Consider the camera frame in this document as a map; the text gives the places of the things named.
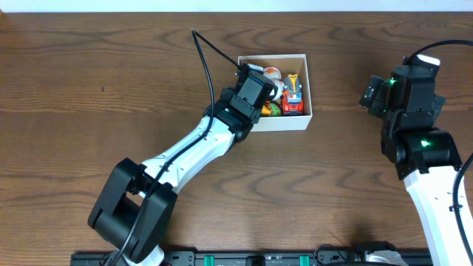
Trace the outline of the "orange dinosaur toy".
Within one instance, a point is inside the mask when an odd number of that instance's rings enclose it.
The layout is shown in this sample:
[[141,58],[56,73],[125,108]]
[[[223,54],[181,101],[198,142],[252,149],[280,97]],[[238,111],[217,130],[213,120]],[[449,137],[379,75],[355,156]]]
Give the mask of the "orange dinosaur toy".
[[270,117],[270,116],[273,116],[273,107],[272,107],[269,103],[268,103],[268,104],[265,104],[265,105],[262,107],[261,116],[262,116],[262,117]]

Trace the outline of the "green number ball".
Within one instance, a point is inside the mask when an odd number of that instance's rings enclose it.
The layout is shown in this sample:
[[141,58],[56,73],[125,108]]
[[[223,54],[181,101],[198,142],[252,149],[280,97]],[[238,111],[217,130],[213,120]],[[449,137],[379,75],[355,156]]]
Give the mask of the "green number ball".
[[269,110],[268,116],[280,117],[282,115],[281,107],[277,102],[267,102],[265,107]]

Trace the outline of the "white pink duck toy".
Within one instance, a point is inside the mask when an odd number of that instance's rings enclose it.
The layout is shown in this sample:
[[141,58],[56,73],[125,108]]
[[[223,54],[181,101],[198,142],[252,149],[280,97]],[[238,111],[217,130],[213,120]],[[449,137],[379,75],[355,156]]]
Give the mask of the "white pink duck toy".
[[276,88],[270,93],[268,99],[275,101],[280,100],[284,92],[284,83],[282,82],[282,74],[279,69],[273,66],[266,67],[263,70],[263,75],[276,85]]

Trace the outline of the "red grey toy truck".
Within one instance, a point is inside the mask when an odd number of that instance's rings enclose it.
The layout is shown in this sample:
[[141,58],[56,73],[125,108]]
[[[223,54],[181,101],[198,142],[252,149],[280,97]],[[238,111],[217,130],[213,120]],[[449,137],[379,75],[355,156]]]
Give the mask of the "red grey toy truck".
[[289,74],[283,80],[282,113],[286,116],[302,115],[303,108],[301,78],[297,74]]

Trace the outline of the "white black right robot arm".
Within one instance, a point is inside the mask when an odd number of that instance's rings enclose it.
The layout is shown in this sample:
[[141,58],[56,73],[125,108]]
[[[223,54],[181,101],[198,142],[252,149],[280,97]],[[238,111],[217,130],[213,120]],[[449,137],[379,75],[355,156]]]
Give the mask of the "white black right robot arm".
[[471,265],[472,214],[464,167],[447,131],[435,127],[445,97],[436,69],[403,65],[390,78],[370,76],[360,106],[379,117],[381,152],[395,165],[415,204],[434,265]]

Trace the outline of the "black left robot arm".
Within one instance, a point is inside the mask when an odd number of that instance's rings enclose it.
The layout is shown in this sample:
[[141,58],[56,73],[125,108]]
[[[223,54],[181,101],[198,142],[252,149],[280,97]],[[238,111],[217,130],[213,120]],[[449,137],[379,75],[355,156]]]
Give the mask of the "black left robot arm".
[[242,142],[258,123],[276,88],[263,68],[243,64],[236,86],[222,90],[198,126],[170,149],[142,163],[129,158],[113,169],[88,218],[89,226],[116,247],[105,265],[159,265],[177,195],[217,157]]

